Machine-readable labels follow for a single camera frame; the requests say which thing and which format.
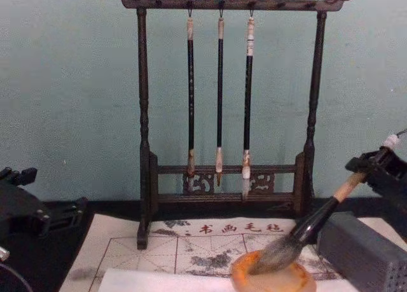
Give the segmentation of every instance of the wall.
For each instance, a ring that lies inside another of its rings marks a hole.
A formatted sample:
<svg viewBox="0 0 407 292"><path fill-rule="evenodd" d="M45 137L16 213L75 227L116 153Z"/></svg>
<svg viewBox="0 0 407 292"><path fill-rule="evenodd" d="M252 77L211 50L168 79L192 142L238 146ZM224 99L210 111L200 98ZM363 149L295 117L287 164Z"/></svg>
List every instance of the wall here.
<svg viewBox="0 0 407 292"><path fill-rule="evenodd" d="M346 162L407 127L405 0L329 13L315 134L315 193ZM139 198L137 19L120 0L0 0L0 164L39 169L43 200ZM188 146L186 11L149 11L150 143L161 164ZM197 163L216 149L217 11L194 11ZM242 158L247 11L226 11L224 157ZM293 163L305 142L315 13L255 11L253 163ZM399 150L406 156L407 149ZM238 177L224 180L233 191ZM290 179L276 180L280 191ZM180 191L161 179L162 192ZM353 196L372 196L368 187Z"/></svg>

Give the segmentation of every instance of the bamboo brush handle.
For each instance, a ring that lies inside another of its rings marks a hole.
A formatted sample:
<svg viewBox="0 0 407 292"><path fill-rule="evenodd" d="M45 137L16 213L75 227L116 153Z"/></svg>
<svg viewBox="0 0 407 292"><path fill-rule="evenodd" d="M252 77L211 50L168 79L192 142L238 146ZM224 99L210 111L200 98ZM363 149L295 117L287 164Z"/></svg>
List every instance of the bamboo brush handle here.
<svg viewBox="0 0 407 292"><path fill-rule="evenodd" d="M366 173L363 172L358 172L358 173L353 173L346 182L344 182L336 191L335 194L333 195L334 198L338 200L339 203L341 203L343 200L345 200L348 195L353 191L353 189L356 188L356 186L363 182L364 179L366 178Z"/></svg>

